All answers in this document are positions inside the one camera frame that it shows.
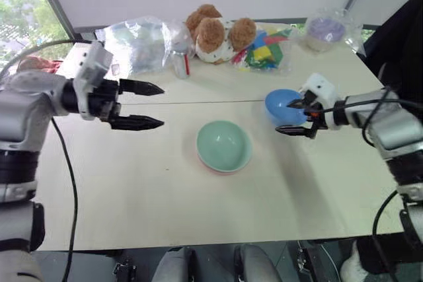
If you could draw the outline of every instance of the window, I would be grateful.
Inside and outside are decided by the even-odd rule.
[[[69,38],[47,0],[0,0],[0,67],[25,48]],[[39,56],[63,59],[70,44],[47,48]]]

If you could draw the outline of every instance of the wire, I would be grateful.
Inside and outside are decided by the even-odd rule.
[[[65,43],[92,43],[93,41],[90,40],[76,40],[76,39],[66,39],[66,40],[58,40],[58,41],[51,41],[44,44],[41,44],[40,46],[34,46],[30,49],[24,50],[23,52],[16,55],[8,64],[4,66],[4,68],[0,72],[0,79],[3,78],[3,75],[7,73],[8,69],[14,65],[16,62],[19,62],[22,58],[33,54],[35,52],[41,51],[45,48],[48,48],[49,46],[57,46],[59,44],[65,44]]]
[[[333,112],[335,110],[341,110],[345,108],[355,107],[355,106],[361,106],[361,105],[367,105],[367,104],[375,104],[378,103],[380,99],[370,99],[370,100],[363,100],[362,102],[353,102],[352,104],[347,104],[343,106],[337,106],[334,108],[327,108],[327,109],[313,109],[313,108],[306,108],[305,111],[307,112],[314,112],[318,114],[325,114],[327,112]],[[396,102],[402,105],[407,105],[410,107],[414,107],[419,110],[423,110],[423,104],[419,104],[418,102],[411,102],[409,100],[405,99],[385,99],[383,100],[383,103],[386,102]]]
[[[363,127],[362,127],[362,137],[363,140],[371,147],[375,147],[375,145],[367,138],[366,135],[366,130],[367,127],[369,127],[370,121],[373,119],[373,117],[376,115],[376,113],[379,111],[380,107],[382,106],[383,101],[386,99],[386,97],[388,96],[388,94],[390,93],[391,88],[386,87],[386,91],[383,93],[381,99],[379,100],[379,102],[377,103],[376,107],[371,111],[370,116],[367,117],[367,119],[365,120]]]
[[[72,168],[71,160],[69,158],[69,154],[67,152],[65,140],[54,118],[52,118],[52,123],[53,123],[54,129],[58,133],[58,136],[61,142],[61,147],[63,148],[63,152],[65,153],[67,167],[69,168],[69,174],[71,175],[72,190],[73,190],[73,220],[72,220],[72,228],[71,228],[71,238],[69,241],[69,251],[67,253],[65,273],[63,274],[63,279],[62,279],[62,282],[66,282],[67,278],[69,277],[69,272],[71,270],[71,264],[72,264],[73,243],[75,241],[75,229],[77,226],[77,217],[78,217],[78,193],[77,193],[77,185],[75,183],[75,175],[73,174],[73,168]]]
[[[382,249],[382,245],[379,242],[379,239],[377,238],[377,224],[379,223],[379,219],[382,215],[383,210],[385,209],[385,207],[389,204],[389,202],[398,194],[398,192],[395,190],[391,193],[391,195],[388,196],[388,198],[382,203],[381,207],[379,208],[379,210],[376,213],[375,216],[375,220],[373,222],[373,230],[371,232],[371,237],[373,239],[373,242],[375,244],[375,247],[377,249],[377,252],[379,253],[383,265],[385,266],[386,270],[389,273],[389,276],[391,277],[392,282],[398,282],[397,277],[395,277],[395,273],[393,268],[391,267],[391,264],[389,263],[388,258],[386,257],[383,249]]]
[[[328,250],[326,250],[325,246],[323,246],[322,244],[320,245],[320,247],[322,247],[323,251],[324,251],[324,252],[325,252],[325,254],[328,256],[328,258],[329,258],[330,262],[332,263],[333,268],[335,269],[335,272],[336,272],[336,276],[338,277],[338,281],[339,281],[339,282],[342,282],[342,280],[341,280],[341,276],[339,275],[338,268],[336,267],[336,264],[335,264],[335,262],[333,261],[332,257],[330,256],[330,254],[329,254]]]

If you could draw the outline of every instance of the plastic bag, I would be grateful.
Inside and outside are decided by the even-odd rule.
[[[173,52],[194,55],[190,33],[182,22],[141,17],[113,24],[103,34],[104,47],[113,53],[120,77],[162,71],[169,66]]]
[[[241,71],[288,73],[291,71],[292,28],[263,25],[258,28],[254,42],[239,52],[231,63]]]
[[[302,42],[314,52],[325,52],[345,42],[356,53],[363,54],[362,24],[357,24],[345,9],[319,9],[305,23]]]

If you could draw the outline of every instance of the stuffed toy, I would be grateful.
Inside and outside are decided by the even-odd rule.
[[[196,54],[208,63],[229,61],[256,37],[256,24],[248,18],[230,21],[213,5],[202,5],[186,19]]]

